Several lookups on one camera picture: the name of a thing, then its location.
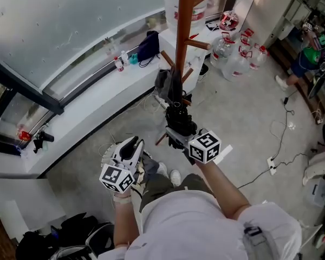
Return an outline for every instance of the wooden coat rack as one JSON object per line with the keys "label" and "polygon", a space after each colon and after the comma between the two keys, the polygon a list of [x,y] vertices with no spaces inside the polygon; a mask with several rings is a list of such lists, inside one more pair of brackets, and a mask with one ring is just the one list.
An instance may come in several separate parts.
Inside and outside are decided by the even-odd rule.
{"label": "wooden coat rack", "polygon": [[[191,27],[191,17],[193,13],[193,8],[200,4],[204,0],[179,0],[178,3],[178,24],[177,24],[177,44],[175,51],[175,63],[171,60],[171,58],[166,54],[165,51],[161,51],[160,54],[164,57],[166,62],[173,67],[176,71],[180,71],[182,76],[182,83],[188,79],[188,77],[193,72],[192,68],[186,72],[183,76],[184,62],[186,56],[187,46],[194,46],[197,48],[210,50],[211,45],[206,42],[195,41],[189,38],[190,27]],[[189,101],[183,99],[183,103],[187,105],[191,105]],[[158,145],[167,134],[165,133],[156,143]]]}

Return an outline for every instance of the shorts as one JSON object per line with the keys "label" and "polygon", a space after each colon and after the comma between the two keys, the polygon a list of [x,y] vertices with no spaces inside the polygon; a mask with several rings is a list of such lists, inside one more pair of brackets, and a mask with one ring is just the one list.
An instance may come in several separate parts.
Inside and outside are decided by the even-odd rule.
{"label": "shorts", "polygon": [[210,193],[214,196],[206,182],[197,174],[189,174],[178,187],[173,187],[171,181],[161,174],[153,174],[149,177],[143,192],[140,212],[150,202],[175,191],[197,190]]}
{"label": "shorts", "polygon": [[301,78],[307,71],[318,69],[318,65],[311,63],[302,51],[291,64],[290,69],[298,78]]}

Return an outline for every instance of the cable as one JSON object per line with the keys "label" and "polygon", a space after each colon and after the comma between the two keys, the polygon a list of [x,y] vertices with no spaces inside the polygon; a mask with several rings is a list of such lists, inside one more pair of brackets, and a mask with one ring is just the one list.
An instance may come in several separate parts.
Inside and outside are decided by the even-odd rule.
{"label": "cable", "polygon": [[322,121],[322,112],[321,112],[321,110],[319,109],[319,104],[320,104],[320,103],[321,103],[321,100],[319,100],[318,105],[316,106],[316,110],[312,112],[312,115],[313,115],[314,113],[316,113],[316,115],[315,115],[315,117],[314,117],[314,121],[316,121],[317,118],[318,118],[319,120]]}
{"label": "cable", "polygon": [[114,144],[116,144],[117,142],[115,141],[115,139],[114,139],[112,133],[111,133],[110,130],[108,129],[108,126],[106,126],[106,129],[107,129],[108,133],[110,134],[110,136],[112,137],[112,140],[113,140]]}
{"label": "cable", "polygon": [[142,199],[142,195],[141,195],[141,193],[138,190],[136,190],[133,187],[131,187],[131,190],[133,190],[134,192],[136,192],[140,196],[140,198]]}
{"label": "cable", "polygon": [[284,126],[285,126],[285,123],[283,123],[283,122],[281,122],[281,121],[277,121],[277,120],[272,120],[271,125],[270,125],[270,128],[269,128],[270,133],[271,133],[273,136],[275,136],[279,141],[281,141],[282,139],[280,139],[277,135],[275,135],[275,134],[272,133],[272,131],[271,131],[271,129],[272,129],[272,125],[273,125],[274,122],[279,122],[279,123],[281,123],[281,124],[284,125]]}
{"label": "cable", "polygon": [[114,145],[113,143],[111,143],[111,142],[107,142],[107,143],[105,143],[105,144],[102,144],[102,145],[100,145],[99,146],[99,148],[97,149],[97,152],[98,152],[98,154],[101,156],[101,157],[103,157],[103,154],[101,155],[101,153],[100,153],[100,148],[101,147],[103,147],[104,145]]}
{"label": "cable", "polygon": [[152,91],[152,92],[151,92],[151,93],[150,93],[146,98],[144,98],[144,99],[142,98],[141,101],[140,101],[140,103],[138,103],[136,106],[134,106],[134,107],[132,107],[132,108],[129,108],[129,109],[125,110],[124,112],[120,113],[120,114],[117,115],[113,120],[115,120],[117,117],[119,117],[119,116],[125,114],[126,112],[128,112],[128,111],[130,111],[130,110],[136,109],[139,105],[141,105],[142,102],[145,102],[145,100],[146,100],[148,97],[152,96],[156,89],[157,89],[157,88],[154,88],[154,90],[153,90],[153,91]]}
{"label": "cable", "polygon": [[150,60],[147,63],[142,63],[143,61],[139,62],[139,67],[142,67],[143,68],[143,67],[146,67],[147,65],[149,65],[151,63],[151,61],[153,61],[153,59],[155,58],[155,56],[159,58],[158,55],[154,55],[153,57],[150,58]]}
{"label": "cable", "polygon": [[282,137],[281,137],[281,141],[279,142],[279,149],[278,149],[277,153],[275,154],[275,156],[272,158],[272,160],[276,159],[277,156],[279,155],[280,151],[281,151],[282,142],[283,142],[283,136],[284,136],[284,133],[287,130],[287,126],[288,126],[288,113],[290,113],[291,115],[295,115],[295,111],[294,110],[287,110],[287,108],[285,107],[285,105],[287,104],[287,102],[288,102],[288,99],[285,98],[285,100],[284,100],[285,127],[284,127],[284,130],[283,130],[283,134],[282,134]]}
{"label": "cable", "polygon": [[146,100],[148,99],[148,97],[150,97],[150,96],[153,95],[154,91],[153,91],[149,96],[147,96],[147,97],[145,98],[145,102],[143,103],[143,109],[144,109],[146,112],[151,113],[151,114],[156,113],[156,112],[159,110],[159,108],[160,108],[160,106],[161,106],[161,103],[163,102],[163,100],[161,100],[160,103],[159,103],[159,106],[156,108],[156,110],[154,110],[154,111],[152,111],[152,112],[146,109]]}
{"label": "cable", "polygon": [[295,161],[296,157],[299,156],[299,155],[304,155],[304,156],[306,156],[307,159],[308,159],[308,155],[306,155],[306,154],[304,154],[304,153],[299,153],[299,154],[296,154],[296,155],[294,156],[294,158],[292,159],[292,161],[290,161],[290,162],[280,162],[280,163],[276,166],[276,168],[278,168],[278,166],[281,165],[281,164],[283,164],[283,165],[285,165],[285,166],[291,164],[292,162]]}
{"label": "cable", "polygon": [[[285,166],[291,164],[292,162],[295,161],[296,157],[299,156],[299,155],[304,155],[304,156],[308,157],[308,156],[307,156],[306,154],[304,154],[304,153],[299,153],[299,154],[297,154],[297,155],[294,156],[294,158],[293,158],[292,161],[290,161],[290,162],[280,162],[280,163],[276,166],[276,168],[278,168],[278,166],[281,165],[281,164],[284,164]],[[266,173],[267,171],[270,171],[270,169],[263,171],[263,172],[260,173],[260,174],[259,174],[259,175],[258,175],[258,176],[253,180],[253,181],[250,181],[250,182],[248,182],[248,183],[246,183],[246,184],[244,184],[244,185],[238,187],[238,189],[240,189],[240,188],[242,188],[242,187],[244,187],[244,186],[247,186],[247,185],[249,185],[249,184],[252,184],[256,179],[258,179],[261,175],[263,175],[263,174]]]}
{"label": "cable", "polygon": [[256,180],[256,179],[258,179],[261,175],[263,175],[265,172],[267,172],[267,171],[270,171],[270,169],[268,169],[268,170],[265,170],[265,171],[263,171],[262,173],[260,173],[253,181],[250,181],[250,182],[248,182],[248,183],[246,183],[246,184],[244,184],[244,185],[242,185],[242,186],[240,186],[240,187],[238,187],[238,189],[240,189],[240,188],[242,188],[242,187],[244,187],[244,186],[246,186],[246,185],[249,185],[249,184],[252,184],[252,183],[254,183],[254,181]]}
{"label": "cable", "polygon": [[295,94],[297,91],[298,91],[298,89],[295,90],[292,94],[290,94],[290,95],[288,96],[288,98],[291,97],[293,94]]}
{"label": "cable", "polygon": [[110,199],[110,203],[112,204],[112,207],[113,207],[113,210],[115,211],[115,208],[114,208],[114,204],[113,204],[113,194],[111,193],[111,191],[109,189],[108,190],[108,194],[109,194],[109,199]]}

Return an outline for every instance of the power strip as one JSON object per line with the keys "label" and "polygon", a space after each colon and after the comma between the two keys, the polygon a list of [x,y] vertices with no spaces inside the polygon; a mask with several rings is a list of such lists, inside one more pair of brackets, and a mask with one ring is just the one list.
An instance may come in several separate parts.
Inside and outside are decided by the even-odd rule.
{"label": "power strip", "polygon": [[275,173],[277,172],[277,169],[276,169],[275,162],[273,162],[272,157],[270,157],[269,159],[267,159],[267,164],[269,166],[271,175],[272,176],[275,175]]}

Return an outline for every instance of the white sneaker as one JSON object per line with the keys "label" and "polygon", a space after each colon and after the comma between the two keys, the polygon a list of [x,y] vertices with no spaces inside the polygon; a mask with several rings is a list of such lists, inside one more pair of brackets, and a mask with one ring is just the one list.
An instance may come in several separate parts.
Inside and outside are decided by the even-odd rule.
{"label": "white sneaker", "polygon": [[159,167],[157,170],[158,174],[161,174],[162,176],[165,176],[166,178],[168,178],[168,174],[167,174],[167,167],[163,162],[159,163]]}
{"label": "white sneaker", "polygon": [[307,182],[309,181],[308,177],[306,176],[306,171],[304,171],[304,175],[302,178],[302,185],[306,186]]}
{"label": "white sneaker", "polygon": [[182,179],[181,179],[179,171],[177,171],[177,170],[171,171],[170,181],[171,181],[173,187],[178,187],[182,183]]}
{"label": "white sneaker", "polygon": [[286,91],[287,88],[289,87],[289,86],[287,85],[286,80],[282,80],[278,75],[276,75],[275,79],[276,79],[276,82],[278,83],[278,85],[280,86],[280,88],[281,88],[283,91]]}

